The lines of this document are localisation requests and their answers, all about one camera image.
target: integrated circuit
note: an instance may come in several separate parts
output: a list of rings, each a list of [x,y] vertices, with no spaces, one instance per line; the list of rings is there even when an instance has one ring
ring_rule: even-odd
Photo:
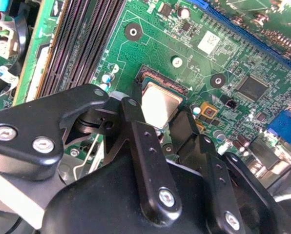
[[[189,24],[188,22],[185,22],[182,29],[187,32],[189,31],[190,27],[191,27],[191,24]]]
[[[162,2],[162,4],[160,5],[160,8],[159,8],[159,12],[163,16],[168,17],[170,15],[171,11],[172,11],[171,6]]]
[[[238,87],[238,92],[250,101],[257,101],[266,92],[268,86],[258,79],[249,76]]]

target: white label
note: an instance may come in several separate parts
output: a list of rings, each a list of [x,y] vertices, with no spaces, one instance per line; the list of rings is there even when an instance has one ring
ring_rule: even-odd
[[[215,49],[219,41],[220,38],[218,36],[216,36],[210,31],[207,31],[203,39],[200,41],[198,48],[209,55]]]

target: silver screw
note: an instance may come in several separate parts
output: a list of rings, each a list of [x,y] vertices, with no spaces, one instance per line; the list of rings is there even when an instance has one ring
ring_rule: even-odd
[[[99,90],[99,89],[96,89],[96,90],[95,90],[95,94],[98,95],[98,96],[101,96],[101,97],[103,96],[102,91]]]
[[[211,143],[211,142],[212,142],[212,141],[211,141],[207,136],[204,137],[204,140],[205,140],[207,143]]]
[[[79,150],[78,149],[71,149],[71,151],[69,152],[69,154],[72,157],[77,157],[79,155]]]
[[[0,127],[0,140],[9,141],[14,139],[17,136],[17,131],[9,126]]]
[[[47,137],[39,137],[33,141],[33,148],[39,153],[47,154],[54,149],[54,143]]]
[[[240,223],[238,219],[229,211],[225,213],[227,223],[236,231],[240,229]]]
[[[136,101],[133,100],[133,99],[129,99],[128,102],[129,102],[131,105],[133,105],[133,106],[136,106],[136,105],[137,105]]]
[[[173,194],[167,189],[161,189],[159,191],[159,198],[161,202],[167,207],[172,207],[175,204],[175,198]]]

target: black plastic part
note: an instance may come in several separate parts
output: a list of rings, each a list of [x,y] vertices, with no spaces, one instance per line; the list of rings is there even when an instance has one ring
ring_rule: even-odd
[[[96,95],[96,90],[103,95]],[[62,140],[76,118],[90,108],[102,108],[107,100],[107,93],[97,86],[84,85],[0,111],[0,126],[17,130],[13,140],[0,141],[0,172],[29,180],[54,175],[63,156]],[[47,154],[35,151],[32,143],[38,137],[51,139],[54,150]]]
[[[129,142],[138,184],[140,205],[144,215],[155,225],[169,226],[182,212],[182,203],[172,179],[154,128],[145,124],[141,106],[133,99],[121,100],[122,131],[116,140],[106,138],[104,165],[113,161]],[[159,199],[161,189],[169,190],[175,204],[164,205]]]
[[[222,157],[233,174],[233,181],[238,188],[255,199],[260,209],[260,232],[275,234],[291,234],[291,218],[281,208],[264,186],[250,172],[247,166],[233,153],[225,153]]]
[[[211,233],[244,234],[245,227],[229,173],[223,161],[217,157],[214,143],[207,136],[199,134],[189,109],[181,111],[169,128],[174,150],[179,155],[178,162],[203,175],[206,220]],[[239,220],[238,230],[227,223],[226,212]]]
[[[46,209],[41,233],[208,234],[202,177],[168,165],[183,204],[171,226],[157,227],[144,217],[128,151],[60,191]]]

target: capacitor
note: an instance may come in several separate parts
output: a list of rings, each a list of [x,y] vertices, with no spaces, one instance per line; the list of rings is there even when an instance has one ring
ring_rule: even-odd
[[[234,147],[235,147],[239,152],[241,152],[241,153],[244,152],[245,148],[244,148],[243,145],[240,144],[239,141],[234,140],[234,141],[232,142],[232,144],[233,144],[233,146],[234,146]]]
[[[244,156],[244,157],[249,156],[249,151],[244,151],[244,152],[243,152],[243,156]]]
[[[213,133],[213,136],[214,136],[214,137],[216,138],[216,140],[217,140],[218,142],[220,142],[220,143],[226,140],[226,136],[225,136],[224,132],[221,131],[221,130],[216,130],[216,131]]]
[[[102,76],[101,81],[103,83],[110,83],[113,79],[114,79],[114,74],[113,73],[105,73]]]
[[[246,139],[243,135],[238,135],[237,136],[237,139],[238,139],[238,141],[241,143],[241,145],[243,145],[244,147],[248,147],[249,146],[249,140],[248,139]]]
[[[171,58],[171,64],[174,68],[179,68],[181,65],[183,65],[183,60],[178,56],[174,56]]]
[[[194,115],[198,115],[198,114],[200,114],[200,112],[201,112],[201,108],[197,105],[197,104],[192,104],[191,106],[190,106],[190,108],[191,108],[191,110],[192,110],[192,113],[194,114]]]
[[[188,19],[190,17],[190,10],[186,7],[180,7],[177,10],[177,16],[180,19]]]

